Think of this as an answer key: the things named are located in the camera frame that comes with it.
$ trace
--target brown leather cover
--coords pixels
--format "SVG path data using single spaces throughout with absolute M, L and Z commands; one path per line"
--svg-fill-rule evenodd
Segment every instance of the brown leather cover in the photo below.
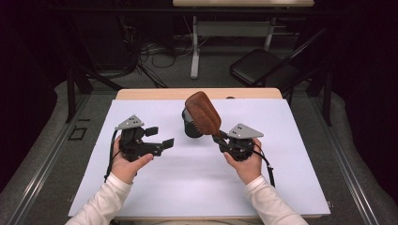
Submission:
M 203 134 L 221 136 L 222 120 L 204 92 L 199 91 L 188 97 L 185 101 L 185 108 Z

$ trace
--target hand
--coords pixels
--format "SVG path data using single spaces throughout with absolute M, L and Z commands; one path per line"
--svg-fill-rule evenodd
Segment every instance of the hand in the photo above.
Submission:
M 253 138 L 253 142 L 254 151 L 260 153 L 260 149 L 258 147 L 261 147 L 260 141 L 258 141 L 256 138 Z M 228 164 L 237 170 L 237 175 L 243 181 L 243 183 L 245 183 L 245 185 L 248 185 L 251 183 L 251 181 L 261 175 L 262 159 L 256 154 L 252 154 L 251 157 L 244 161 L 235 161 L 227 152 L 224 152 L 223 154 Z
M 114 143 L 114 163 L 112 164 L 112 173 L 126 184 L 131 184 L 137 172 L 148 162 L 153 160 L 152 154 L 146 154 L 133 162 L 129 162 L 122 157 L 119 149 L 120 136 Z

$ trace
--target person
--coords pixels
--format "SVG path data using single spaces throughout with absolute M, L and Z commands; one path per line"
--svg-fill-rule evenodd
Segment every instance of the person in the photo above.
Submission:
M 133 162 L 128 162 L 122 158 L 121 154 L 118 154 L 119 141 L 120 136 L 115 140 L 114 163 L 106 182 L 67 222 L 67 225 L 109 224 L 127 199 L 135 174 L 153 159 L 151 154 L 147 154 Z M 253 142 L 254 150 L 260 152 L 260 141 L 254 138 Z M 246 185 L 245 192 L 264 224 L 308 224 L 278 195 L 276 189 L 262 175 L 262 158 L 253 154 L 244 161 L 235 161 L 228 153 L 223 154 L 226 162 L 237 171 L 237 175 Z

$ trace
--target white paper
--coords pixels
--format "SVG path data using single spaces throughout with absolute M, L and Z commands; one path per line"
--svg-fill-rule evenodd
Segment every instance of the white paper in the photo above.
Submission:
M 276 188 L 293 209 L 302 215 L 330 214 L 285 100 L 247 98 L 211 102 L 222 119 L 222 131 L 228 132 L 242 123 L 264 133 L 259 140 L 274 168 Z M 181 117 L 184 103 L 185 100 L 114 100 L 69 215 L 75 215 L 100 188 L 115 127 L 135 114 L 145 123 L 143 128 L 159 128 L 157 135 L 144 137 L 144 142 L 161 143 L 174 138 L 175 144 L 138 172 L 118 217 L 256 217 L 244 195 L 243 183 L 211 136 L 186 136 Z M 268 179 L 266 164 L 263 165 L 263 175 Z

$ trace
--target white long-sleeve shirt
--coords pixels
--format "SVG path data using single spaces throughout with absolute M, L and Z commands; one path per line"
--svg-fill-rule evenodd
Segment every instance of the white long-sleeve shirt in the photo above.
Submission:
M 111 173 L 108 176 L 106 183 L 104 183 L 94 197 L 92 197 L 88 203 L 67 222 L 67 225 L 108 225 L 109 222 L 115 217 L 115 214 L 123 206 L 124 201 L 130 193 L 130 190 L 131 185 L 125 184 Z M 275 188 L 267 182 L 264 176 L 261 175 L 255 180 L 251 181 L 251 183 L 245 187 L 245 191 L 264 224 L 308 224 L 298 213 L 290 208 L 286 202 L 279 197 Z M 143 221 L 142 225 L 149 225 L 152 222 Z M 172 221 L 164 221 L 164 223 L 156 221 L 155 223 L 164 225 L 174 224 Z

